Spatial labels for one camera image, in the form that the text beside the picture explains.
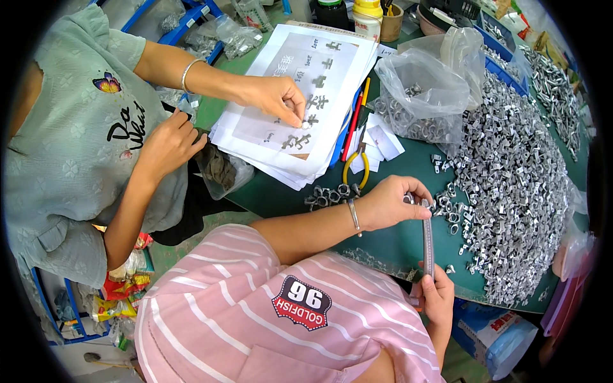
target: green workbench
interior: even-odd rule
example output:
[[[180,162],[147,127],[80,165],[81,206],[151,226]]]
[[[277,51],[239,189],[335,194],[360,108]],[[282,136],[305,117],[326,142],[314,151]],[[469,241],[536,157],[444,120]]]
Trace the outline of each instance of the green workbench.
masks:
[[[269,11],[269,15],[273,24],[282,23],[287,20],[279,9],[280,6],[273,6],[272,8],[274,10],[273,12]],[[423,36],[421,30],[417,30],[410,36],[402,32],[396,42],[386,45],[395,48],[399,43],[421,36]],[[269,37],[270,33],[265,33],[264,42],[268,41]],[[222,54],[215,63],[215,67],[236,74],[244,74],[257,53],[258,51],[254,50],[244,57],[231,62],[228,62]],[[374,71],[371,71],[370,77],[371,84],[368,100],[373,100],[379,96],[379,78],[375,75]],[[210,128],[221,116],[225,104],[226,102],[222,100],[203,98],[196,126],[205,129]],[[551,127],[550,131],[561,148],[560,150],[565,158],[570,178],[580,190],[584,191],[587,169],[587,142],[582,142],[582,148],[578,154],[579,161],[575,163],[570,158],[570,153],[566,146],[560,141],[555,128]],[[368,184],[364,188],[365,192],[371,190],[380,180],[390,174],[416,177],[425,184],[432,195],[442,191],[445,185],[454,180],[453,171],[441,172],[439,174],[434,173],[434,168],[430,162],[430,155],[443,155],[435,145],[405,138],[400,138],[400,142],[406,151],[393,161],[382,162],[379,166],[379,172],[370,172]],[[341,183],[342,170],[343,164],[337,163],[333,169],[328,170],[324,176],[318,178],[314,185],[318,184],[324,188],[337,187]],[[353,175],[350,172],[348,176],[349,184],[359,183],[362,176],[363,173]],[[299,214],[308,211],[303,200],[306,196],[313,193],[314,185],[308,185],[297,192],[265,173],[256,170],[253,180],[237,192],[229,194],[227,198],[264,218]],[[468,204],[466,196],[461,192],[458,193],[457,201]],[[587,228],[585,216],[576,214],[576,221],[580,229]],[[442,217],[432,219],[432,228],[435,261],[443,268],[449,264],[453,264],[455,267],[456,273],[451,274],[450,277],[455,283],[456,296],[487,303],[483,290],[484,278],[478,273],[471,275],[466,270],[466,263],[471,260],[472,253],[464,252],[463,255],[458,255],[459,247],[463,243],[462,236],[459,234],[451,235],[448,223]],[[388,229],[365,232],[361,238],[353,236],[334,246],[332,249],[346,257],[402,278],[405,275],[404,273],[411,271],[412,268],[417,268],[417,261],[423,259],[422,224],[421,221],[401,222]],[[418,273],[414,280],[417,280],[420,274]],[[516,309],[535,313],[544,312],[557,283],[558,278],[549,269],[548,273],[541,279],[541,283],[528,305],[518,306]],[[549,288],[547,297],[543,301],[538,301],[541,292],[547,288]]]

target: pen holder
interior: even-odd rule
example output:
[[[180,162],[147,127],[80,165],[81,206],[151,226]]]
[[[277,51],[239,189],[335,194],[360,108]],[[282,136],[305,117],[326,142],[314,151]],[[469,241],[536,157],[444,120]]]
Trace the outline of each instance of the pen holder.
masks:
[[[405,11],[396,4],[392,4],[392,16],[387,15],[387,9],[383,10],[383,22],[381,23],[381,41],[396,41],[400,37],[400,27],[402,26],[402,16]]]

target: stack of papers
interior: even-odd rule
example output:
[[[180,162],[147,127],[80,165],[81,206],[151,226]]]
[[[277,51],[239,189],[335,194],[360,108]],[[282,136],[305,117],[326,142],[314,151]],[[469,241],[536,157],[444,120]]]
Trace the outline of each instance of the stack of papers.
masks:
[[[211,129],[211,142],[301,190],[326,172],[356,90],[375,65],[377,46],[350,34],[278,25],[246,75],[291,76],[307,100],[309,128],[231,102]]]
[[[368,168],[371,172],[379,171],[379,163],[387,160],[391,161],[400,154],[405,152],[398,137],[392,132],[389,125],[386,124],[380,115],[370,114],[366,126],[362,129],[357,129],[351,137],[351,143],[348,148],[348,155],[356,152],[357,146],[360,143],[362,130],[364,132],[364,143],[366,143],[366,157],[368,157]],[[349,165],[353,174],[364,170],[364,160],[362,157],[356,157]]]

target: woman's right hand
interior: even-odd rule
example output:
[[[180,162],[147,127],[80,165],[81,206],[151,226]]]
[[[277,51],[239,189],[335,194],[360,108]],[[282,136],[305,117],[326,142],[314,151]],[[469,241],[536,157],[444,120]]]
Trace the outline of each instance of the woman's right hand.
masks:
[[[187,114],[175,109],[169,119],[158,125],[140,150],[134,171],[159,184],[162,179],[198,153],[207,143],[203,134],[194,143],[198,131],[188,121]]]
[[[430,218],[430,210],[403,202],[407,192],[413,193],[417,203],[425,198],[432,204],[430,192],[417,178],[398,175],[387,177],[368,194],[356,199],[356,215],[363,230],[371,232],[407,219]]]

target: glue bottle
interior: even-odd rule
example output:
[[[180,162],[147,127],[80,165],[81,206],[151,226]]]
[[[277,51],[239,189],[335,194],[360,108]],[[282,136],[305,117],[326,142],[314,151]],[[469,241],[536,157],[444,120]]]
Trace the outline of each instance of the glue bottle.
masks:
[[[353,4],[353,20],[356,33],[379,41],[383,22],[383,9],[379,0],[356,0]]]

